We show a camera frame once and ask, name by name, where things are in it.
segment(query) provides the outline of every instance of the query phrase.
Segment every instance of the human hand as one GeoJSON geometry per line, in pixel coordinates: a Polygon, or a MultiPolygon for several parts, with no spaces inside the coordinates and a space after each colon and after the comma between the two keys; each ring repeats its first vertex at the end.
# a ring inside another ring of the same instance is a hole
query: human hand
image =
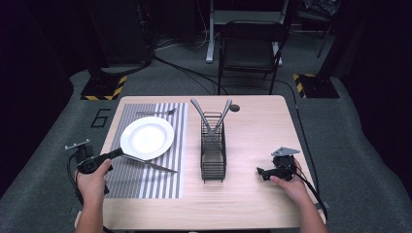
{"type": "Polygon", "coordinates": [[[79,191],[82,193],[85,205],[101,205],[104,200],[106,182],[104,176],[112,164],[111,159],[106,159],[92,174],[74,171],[75,180],[79,191]]]}
{"type": "MultiPolygon", "coordinates": [[[[296,159],[294,160],[294,163],[297,168],[296,172],[300,175],[300,164],[296,159]]],[[[296,205],[301,206],[308,202],[312,203],[312,200],[306,190],[305,183],[300,177],[293,175],[293,178],[287,182],[276,176],[271,176],[270,180],[283,188],[296,205]]]]}

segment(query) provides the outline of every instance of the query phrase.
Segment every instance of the fork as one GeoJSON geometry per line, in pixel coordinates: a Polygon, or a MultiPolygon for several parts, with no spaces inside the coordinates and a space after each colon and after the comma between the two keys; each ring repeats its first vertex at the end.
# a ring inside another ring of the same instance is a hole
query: fork
{"type": "Polygon", "coordinates": [[[168,111],[164,111],[164,112],[136,112],[137,115],[155,115],[155,114],[159,114],[159,115],[172,115],[176,112],[176,108],[168,110],[168,111]]]}

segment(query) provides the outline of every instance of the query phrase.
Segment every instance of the metal stand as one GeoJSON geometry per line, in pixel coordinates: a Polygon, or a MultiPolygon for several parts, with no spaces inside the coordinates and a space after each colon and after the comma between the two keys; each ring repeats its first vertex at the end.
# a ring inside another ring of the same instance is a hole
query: metal stand
{"type": "MultiPolygon", "coordinates": [[[[221,113],[205,113],[211,127],[217,124],[221,118],[221,113]]],[[[226,175],[226,148],[224,141],[224,123],[216,131],[215,137],[208,135],[208,128],[205,123],[201,123],[201,159],[200,169],[202,180],[223,181],[226,175]]]]}

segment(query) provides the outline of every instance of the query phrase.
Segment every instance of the white plate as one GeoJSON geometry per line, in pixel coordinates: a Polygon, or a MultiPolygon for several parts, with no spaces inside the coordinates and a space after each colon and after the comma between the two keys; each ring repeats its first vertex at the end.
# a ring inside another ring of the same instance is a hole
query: white plate
{"type": "Polygon", "coordinates": [[[124,153],[150,160],[164,154],[174,137],[173,127],[167,120],[148,116],[133,121],[124,129],[120,147],[124,153]]]}

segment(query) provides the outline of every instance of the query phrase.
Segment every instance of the wooden table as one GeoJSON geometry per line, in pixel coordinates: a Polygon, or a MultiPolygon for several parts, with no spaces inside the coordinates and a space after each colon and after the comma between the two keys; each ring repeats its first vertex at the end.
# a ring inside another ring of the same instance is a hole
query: wooden table
{"type": "MultiPolygon", "coordinates": [[[[282,188],[264,182],[257,167],[273,169],[273,151],[300,150],[291,115],[282,96],[130,96],[120,100],[102,153],[109,152],[125,104],[189,103],[184,197],[106,199],[104,225],[118,230],[216,230],[299,227],[299,212],[282,188]],[[224,119],[227,169],[221,181],[204,182],[200,171],[199,113],[221,112],[227,98],[240,106],[224,119]]],[[[295,158],[312,182],[303,153],[295,158]]]]}

